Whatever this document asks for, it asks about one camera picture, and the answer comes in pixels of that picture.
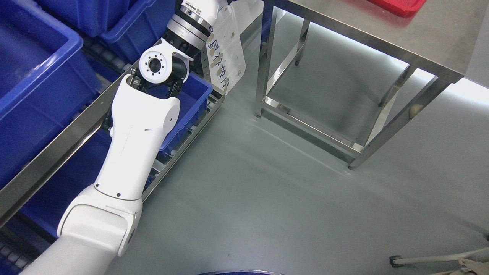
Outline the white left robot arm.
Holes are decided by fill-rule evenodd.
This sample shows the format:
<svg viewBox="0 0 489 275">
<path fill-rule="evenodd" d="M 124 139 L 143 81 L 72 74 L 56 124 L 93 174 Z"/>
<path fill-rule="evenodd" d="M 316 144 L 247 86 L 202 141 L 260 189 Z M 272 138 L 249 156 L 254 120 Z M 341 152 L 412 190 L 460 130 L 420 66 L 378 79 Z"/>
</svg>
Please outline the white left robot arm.
<svg viewBox="0 0 489 275">
<path fill-rule="evenodd" d="M 124 75 L 110 108 L 108 154 L 93 184 L 69 204 L 58 239 L 23 275 L 103 275 L 122 256 L 142 214 L 142 194 L 158 151 L 175 127 L 178 94 L 190 62 L 206 47 L 218 11 L 229 0 L 184 0 L 158 43 Z"/>
</svg>

